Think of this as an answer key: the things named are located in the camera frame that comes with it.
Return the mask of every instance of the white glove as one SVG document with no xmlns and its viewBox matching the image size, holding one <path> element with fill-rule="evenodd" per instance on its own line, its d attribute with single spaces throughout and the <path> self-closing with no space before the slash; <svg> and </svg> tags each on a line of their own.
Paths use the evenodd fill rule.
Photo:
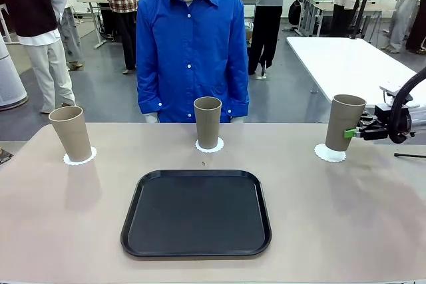
<svg viewBox="0 0 426 284">
<path fill-rule="evenodd" d="M 231 118 L 230 123 L 244 123 L 245 116 L 236 116 Z"/>
<path fill-rule="evenodd" d="M 158 123 L 158 113 L 147 113 L 144 114 L 146 123 Z"/>
</svg>

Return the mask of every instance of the backpack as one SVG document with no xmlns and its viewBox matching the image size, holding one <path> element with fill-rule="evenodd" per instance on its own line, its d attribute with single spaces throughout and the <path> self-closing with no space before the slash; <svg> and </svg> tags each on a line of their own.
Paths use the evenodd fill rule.
<svg viewBox="0 0 426 284">
<path fill-rule="evenodd" d="M 300 8 L 300 2 L 298 0 L 295 0 L 290 6 L 290 9 L 288 10 L 288 22 L 294 26 L 299 25 L 301 12 L 302 9 Z"/>
</svg>

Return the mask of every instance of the black pants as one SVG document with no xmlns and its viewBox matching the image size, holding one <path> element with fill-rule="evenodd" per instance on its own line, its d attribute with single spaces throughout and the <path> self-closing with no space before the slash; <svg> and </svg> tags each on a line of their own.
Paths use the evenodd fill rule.
<svg viewBox="0 0 426 284">
<path fill-rule="evenodd" d="M 352 18 L 353 10 L 347 10 L 344 6 L 334 5 L 329 36 L 346 37 Z"/>
<path fill-rule="evenodd" d="M 420 0 L 420 8 L 414 20 L 405 48 L 417 51 L 421 49 L 421 44 L 426 37 L 426 0 Z"/>
<path fill-rule="evenodd" d="M 115 23 L 121 36 L 126 69 L 136 68 L 136 11 L 132 13 L 114 13 Z"/>
<path fill-rule="evenodd" d="M 258 63 L 272 66 L 277 47 L 282 6 L 257 6 L 254 13 L 252 47 L 248 57 L 248 74 L 254 74 Z"/>
</svg>

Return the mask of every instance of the blue shirt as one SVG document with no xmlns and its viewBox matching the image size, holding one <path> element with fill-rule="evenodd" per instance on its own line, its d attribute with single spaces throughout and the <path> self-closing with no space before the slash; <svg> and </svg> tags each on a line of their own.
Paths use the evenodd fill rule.
<svg viewBox="0 0 426 284">
<path fill-rule="evenodd" d="M 140 0 L 138 104 L 160 122 L 195 122 L 194 101 L 222 101 L 221 122 L 248 113 L 248 58 L 241 0 Z"/>
</svg>

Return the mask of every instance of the beige paper cup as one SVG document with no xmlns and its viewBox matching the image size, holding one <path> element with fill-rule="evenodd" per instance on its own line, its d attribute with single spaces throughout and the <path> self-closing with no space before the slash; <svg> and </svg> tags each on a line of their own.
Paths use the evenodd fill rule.
<svg viewBox="0 0 426 284">
<path fill-rule="evenodd" d="M 73 162 L 82 162 L 92 155 L 85 117 L 79 106 L 65 106 L 49 115 L 53 128 Z"/>
<path fill-rule="evenodd" d="M 328 148 L 334 151 L 347 150 L 351 139 L 344 138 L 344 132 L 356 128 L 365 105 L 365 100 L 358 96 L 348 94 L 334 96 L 325 139 Z"/>
<path fill-rule="evenodd" d="M 220 113 L 222 102 L 212 96 L 194 101 L 198 145 L 203 149 L 213 149 L 218 145 Z"/>
</svg>

